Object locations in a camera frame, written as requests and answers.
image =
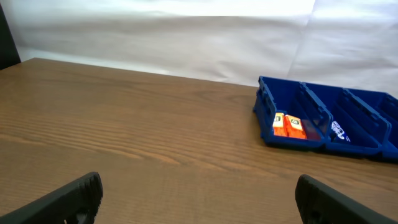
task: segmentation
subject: white curtain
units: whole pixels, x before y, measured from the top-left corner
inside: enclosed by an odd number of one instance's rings
[[[398,2],[0,0],[32,57],[257,86],[259,75],[398,96]]]

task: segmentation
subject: blue plastic bin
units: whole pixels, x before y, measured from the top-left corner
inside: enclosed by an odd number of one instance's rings
[[[327,139],[331,115],[319,98],[304,83],[260,77],[260,88],[253,110],[266,144],[319,149]],[[275,136],[272,124],[275,113],[281,112],[302,120],[307,139]]]
[[[329,127],[325,148],[350,154],[373,156],[379,154],[388,140],[391,124],[375,109],[346,88],[306,83],[330,111],[333,121],[342,127],[349,141],[332,141]]]
[[[350,91],[391,123],[391,133],[383,142],[381,151],[384,158],[398,159],[398,100],[388,93],[354,89]]]

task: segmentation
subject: wood grain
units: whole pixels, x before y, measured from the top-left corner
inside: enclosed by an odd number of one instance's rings
[[[256,88],[32,59],[0,71],[0,215],[89,172],[96,223],[301,223],[309,174],[398,220],[394,164],[266,147]]]

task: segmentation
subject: black object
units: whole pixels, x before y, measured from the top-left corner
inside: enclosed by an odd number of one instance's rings
[[[397,224],[309,175],[298,179],[295,198],[304,224]]]
[[[103,189],[100,175],[90,172],[44,197],[0,217],[1,224],[92,224]]]
[[[0,70],[20,62],[17,48],[0,5]]]
[[[97,172],[0,217],[1,224],[93,224],[103,189]],[[304,224],[398,224],[309,175],[298,179],[295,198]]]

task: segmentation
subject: black logo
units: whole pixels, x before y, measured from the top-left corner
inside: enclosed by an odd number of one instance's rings
[[[299,124],[299,121],[297,121],[296,119],[291,119],[290,122],[291,122],[292,124]]]

